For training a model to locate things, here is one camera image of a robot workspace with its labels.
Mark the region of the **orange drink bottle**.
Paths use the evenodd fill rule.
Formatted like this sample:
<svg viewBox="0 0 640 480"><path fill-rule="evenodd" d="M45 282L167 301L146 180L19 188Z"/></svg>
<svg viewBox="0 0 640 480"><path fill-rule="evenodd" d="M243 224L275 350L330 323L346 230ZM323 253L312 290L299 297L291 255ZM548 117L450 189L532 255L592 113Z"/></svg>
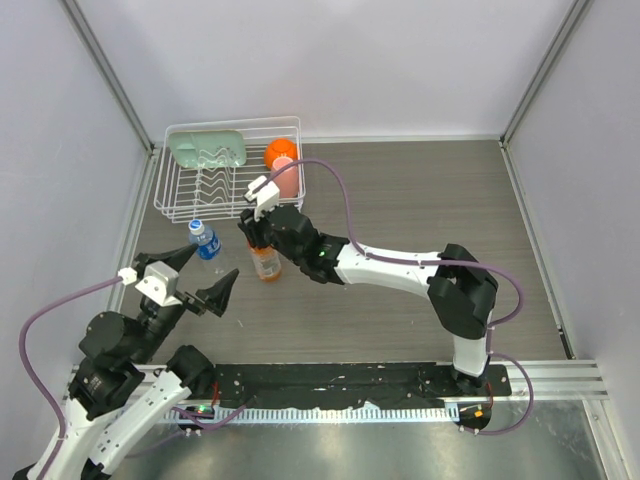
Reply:
<svg viewBox="0 0 640 480"><path fill-rule="evenodd" d="M264 282L273 282L280 278L282 265L279 254L270 246L249 246L251 258L258 277Z"/></svg>

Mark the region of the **blue label water bottle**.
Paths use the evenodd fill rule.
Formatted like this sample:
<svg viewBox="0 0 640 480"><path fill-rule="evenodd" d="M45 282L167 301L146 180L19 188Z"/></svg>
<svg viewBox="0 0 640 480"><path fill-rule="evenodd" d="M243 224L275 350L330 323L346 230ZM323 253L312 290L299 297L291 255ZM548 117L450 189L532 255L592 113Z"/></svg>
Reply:
<svg viewBox="0 0 640 480"><path fill-rule="evenodd" d="M198 236L189 232L189 241L197 246L196 253L202 260L213 260L220 253L221 243L215 231L204 222L203 224L206 227L205 232Z"/></svg>

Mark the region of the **white blue bottle cap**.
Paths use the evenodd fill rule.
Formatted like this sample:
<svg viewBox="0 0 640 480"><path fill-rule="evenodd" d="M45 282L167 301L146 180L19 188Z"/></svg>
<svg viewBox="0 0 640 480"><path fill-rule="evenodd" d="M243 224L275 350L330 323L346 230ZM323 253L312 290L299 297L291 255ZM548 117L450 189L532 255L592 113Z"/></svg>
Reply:
<svg viewBox="0 0 640 480"><path fill-rule="evenodd" d="M196 235L196 236L203 234L206 230L206 227L203 224L203 222L198 219L191 220L189 222L188 228L189 228L189 232L192 235Z"/></svg>

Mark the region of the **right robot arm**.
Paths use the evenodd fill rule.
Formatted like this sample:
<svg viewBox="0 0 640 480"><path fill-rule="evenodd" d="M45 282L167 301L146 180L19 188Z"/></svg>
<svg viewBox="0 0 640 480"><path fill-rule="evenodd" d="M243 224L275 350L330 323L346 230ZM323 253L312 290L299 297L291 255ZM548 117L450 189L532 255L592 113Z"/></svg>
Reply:
<svg viewBox="0 0 640 480"><path fill-rule="evenodd" d="M451 380L472 395L488 381L487 331L498 282L467 264L475 258L462 246L443 253L411 253L355 246L345 237L318 231L295 207L277 206L257 214L243 210L238 227L252 247L271 247L321 284L367 284L405 291L431 302L443 328L453 336Z"/></svg>

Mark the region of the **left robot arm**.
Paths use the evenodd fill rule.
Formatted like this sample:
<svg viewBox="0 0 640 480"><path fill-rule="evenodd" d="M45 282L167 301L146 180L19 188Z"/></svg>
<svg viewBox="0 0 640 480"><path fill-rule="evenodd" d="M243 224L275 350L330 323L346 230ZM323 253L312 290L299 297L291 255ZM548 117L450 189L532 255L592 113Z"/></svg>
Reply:
<svg viewBox="0 0 640 480"><path fill-rule="evenodd" d="M187 398L200 399L216 379L211 361L193 345L179 347L156 380L135 402L129 399L181 317L191 312L222 316L239 275L233 269L195 294L178 289L179 272L194 245L161 254L139 254L112 279L62 297L32 314L19 333L19 356L34 386L51 406L57 428L40 459L14 473L16 479L109 479L132 447L167 412ZM97 314L78 347L84 358L67 387L64 404L52 396L29 359L29 329L44 314L85 295L121 284L141 293L140 312Z"/></svg>

